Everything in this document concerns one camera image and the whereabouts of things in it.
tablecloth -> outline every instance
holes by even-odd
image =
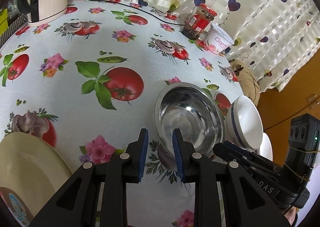
[[[160,144],[156,98],[166,85],[188,82],[226,115],[242,90],[223,55],[165,23],[178,24],[175,16],[126,4],[134,8],[73,0],[59,19],[12,36],[0,55],[0,132],[42,138],[75,171],[85,161],[110,161],[147,128],[145,176],[127,186],[128,223],[190,227],[194,185],[180,183]]]

cabinet handle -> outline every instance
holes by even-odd
[[[306,101],[307,102],[311,102],[314,98],[316,98],[317,97],[317,95],[316,94],[311,94],[310,96],[308,96],[307,98],[306,98]]]
[[[320,104],[320,101],[315,101],[313,104],[311,104],[309,106],[309,109],[313,109],[315,106],[317,106],[318,104]]]

stainless steel bowl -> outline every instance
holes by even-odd
[[[154,122],[162,145],[172,155],[175,128],[197,152],[208,157],[213,155],[213,146],[224,140],[224,124],[217,105],[193,84],[174,83],[164,88],[156,100]]]

glass jar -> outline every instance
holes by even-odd
[[[201,3],[197,8],[195,15],[184,26],[182,34],[191,40],[197,40],[207,25],[214,20],[218,14],[207,5]]]

striped fabric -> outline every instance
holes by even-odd
[[[7,30],[0,36],[0,48],[4,45],[5,42],[20,28],[27,22],[27,16],[25,14],[21,14],[8,28]]]
[[[227,49],[228,59],[242,60],[259,80],[261,91],[282,90],[320,47],[320,13],[312,0],[143,1],[161,11],[175,4],[173,14],[182,19],[195,11],[195,3],[205,1],[218,13],[215,22],[236,39],[236,45]]]

